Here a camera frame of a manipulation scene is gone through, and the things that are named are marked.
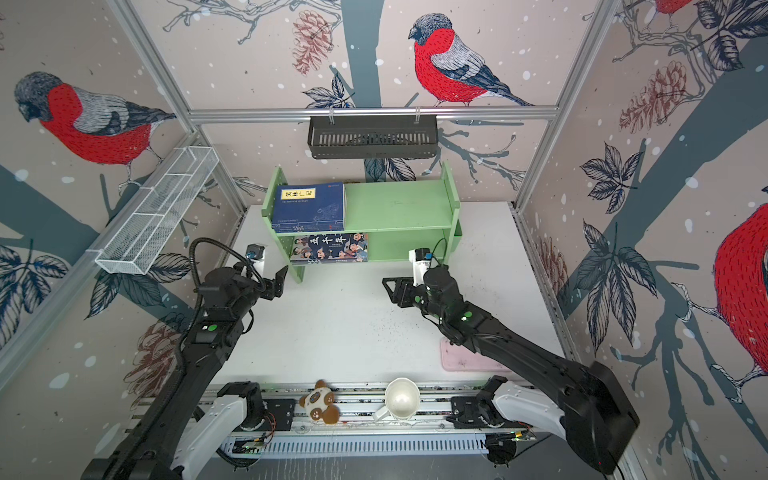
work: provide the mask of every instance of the bird head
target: bird head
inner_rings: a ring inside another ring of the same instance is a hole
[[[48,108],[48,93],[62,83],[59,77],[44,71],[36,71],[19,80],[13,95],[24,119],[53,120],[51,109]]]
[[[416,40],[416,43],[423,47],[432,33],[440,28],[453,28],[453,24],[442,13],[428,13],[414,22],[408,38]]]

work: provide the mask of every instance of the mug handle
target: mug handle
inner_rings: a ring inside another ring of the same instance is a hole
[[[384,405],[382,408],[376,410],[376,412],[373,414],[373,421],[378,422],[381,419],[384,419],[389,416],[389,409],[386,408],[386,405]]]

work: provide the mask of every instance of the yellow title label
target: yellow title label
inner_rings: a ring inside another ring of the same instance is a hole
[[[314,198],[314,197],[315,197],[314,188],[299,188],[295,190],[283,190],[283,196],[280,197],[280,199],[291,200],[293,198]]]

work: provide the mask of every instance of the book cover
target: book cover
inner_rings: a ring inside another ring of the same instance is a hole
[[[272,228],[277,233],[344,230],[344,184],[280,185]]]
[[[347,263],[368,261],[367,233],[328,233],[293,238],[291,263]]]

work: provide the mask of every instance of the green shelf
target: green shelf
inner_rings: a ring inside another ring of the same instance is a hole
[[[301,282],[306,266],[290,262],[293,238],[327,232],[276,233],[272,229],[275,189],[287,184],[283,170],[276,168],[261,215],[275,241],[282,246],[289,271]],[[345,230],[335,233],[368,233],[369,262],[407,260],[410,250],[433,249],[441,239],[445,240],[440,242],[436,256],[447,262],[461,239],[460,203],[448,165],[443,164],[440,180],[347,184],[345,188]]]

